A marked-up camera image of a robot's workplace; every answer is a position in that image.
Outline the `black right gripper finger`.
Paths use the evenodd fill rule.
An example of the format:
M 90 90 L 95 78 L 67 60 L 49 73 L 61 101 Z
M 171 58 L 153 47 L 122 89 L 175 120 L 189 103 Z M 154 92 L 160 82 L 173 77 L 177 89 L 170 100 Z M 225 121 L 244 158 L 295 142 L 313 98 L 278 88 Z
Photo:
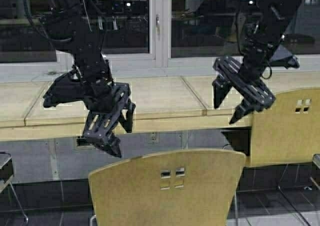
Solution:
M 214 108 L 217 109 L 221 105 L 229 91 L 231 90 L 232 84 L 228 79 L 224 78 L 222 75 L 218 75 L 216 79 L 214 79 L 214 81 L 212 82 L 212 86 L 213 105 Z
M 239 105 L 236 106 L 234 114 L 229 121 L 229 124 L 234 124 L 243 117 L 256 110 L 256 105 L 246 99 L 243 99 Z

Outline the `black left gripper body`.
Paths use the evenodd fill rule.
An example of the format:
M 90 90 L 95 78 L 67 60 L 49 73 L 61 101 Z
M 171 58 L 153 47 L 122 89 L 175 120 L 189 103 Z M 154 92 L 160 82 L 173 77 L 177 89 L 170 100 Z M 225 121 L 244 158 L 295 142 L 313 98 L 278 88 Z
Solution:
M 120 124 L 120 115 L 126 116 L 127 109 L 125 107 L 130 95 L 131 89 L 128 83 L 115 83 L 111 91 L 113 99 L 111 109 L 108 112 L 93 110 L 89 112 L 82 134 L 88 143 L 99 148 L 99 145 L 107 141 L 108 135 L 112 134 Z

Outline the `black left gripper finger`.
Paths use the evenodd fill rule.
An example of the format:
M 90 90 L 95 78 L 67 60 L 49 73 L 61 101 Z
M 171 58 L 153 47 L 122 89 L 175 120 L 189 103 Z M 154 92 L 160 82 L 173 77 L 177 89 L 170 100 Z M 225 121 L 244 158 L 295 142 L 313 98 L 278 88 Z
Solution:
M 127 109 L 125 116 L 123 114 L 120 115 L 119 123 L 121 124 L 123 129 L 126 131 L 126 133 L 132 133 L 133 117 L 134 117 L 136 105 L 130 99 L 128 99 L 125 109 Z
M 121 140 L 112 133 L 108 135 L 107 141 L 99 145 L 98 147 L 100 150 L 106 152 L 107 154 L 113 157 L 122 158 L 120 142 Z

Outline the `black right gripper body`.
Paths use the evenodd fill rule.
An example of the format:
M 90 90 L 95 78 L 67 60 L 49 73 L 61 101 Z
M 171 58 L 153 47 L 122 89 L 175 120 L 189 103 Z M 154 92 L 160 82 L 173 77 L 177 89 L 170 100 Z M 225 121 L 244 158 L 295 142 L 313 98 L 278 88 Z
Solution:
M 275 95 L 261 78 L 251 80 L 241 76 L 240 68 L 241 63 L 231 56 L 220 56 L 213 64 L 213 69 L 231 82 L 232 88 L 240 93 L 242 100 L 246 99 L 256 105 L 255 111 L 270 108 L 276 100 Z

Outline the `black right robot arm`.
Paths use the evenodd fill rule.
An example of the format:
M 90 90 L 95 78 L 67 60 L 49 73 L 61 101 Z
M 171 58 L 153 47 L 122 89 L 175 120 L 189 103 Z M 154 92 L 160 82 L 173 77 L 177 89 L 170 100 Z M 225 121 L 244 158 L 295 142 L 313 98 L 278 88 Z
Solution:
M 233 56 L 218 57 L 213 69 L 218 75 L 212 82 L 213 105 L 218 108 L 231 88 L 241 95 L 229 123 L 234 124 L 252 112 L 268 109 L 276 97 L 263 81 L 263 73 L 273 58 L 286 68 L 297 68 L 297 58 L 286 51 L 281 53 L 285 32 L 304 0 L 256 0 L 261 17 L 245 24 L 241 36 L 242 61 Z

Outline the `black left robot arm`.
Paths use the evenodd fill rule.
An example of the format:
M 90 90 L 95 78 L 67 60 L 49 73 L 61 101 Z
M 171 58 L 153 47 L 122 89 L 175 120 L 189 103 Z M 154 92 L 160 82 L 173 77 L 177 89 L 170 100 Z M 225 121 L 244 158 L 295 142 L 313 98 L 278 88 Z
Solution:
M 55 50 L 73 57 L 72 69 L 57 77 L 43 95 L 45 108 L 82 101 L 88 110 L 83 138 L 95 148 L 120 158 L 120 139 L 114 129 L 133 130 L 135 104 L 128 83 L 116 82 L 103 57 L 105 30 L 90 24 L 86 2 L 91 0 L 47 0 L 48 14 L 41 15 L 39 35 Z

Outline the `right robot base block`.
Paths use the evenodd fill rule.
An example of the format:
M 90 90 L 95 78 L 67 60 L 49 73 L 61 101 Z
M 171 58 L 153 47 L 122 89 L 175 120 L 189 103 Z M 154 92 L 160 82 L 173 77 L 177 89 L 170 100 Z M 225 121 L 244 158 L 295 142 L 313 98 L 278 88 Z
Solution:
M 311 176 L 313 185 L 319 190 L 320 185 L 320 155 L 315 154 L 312 158 Z

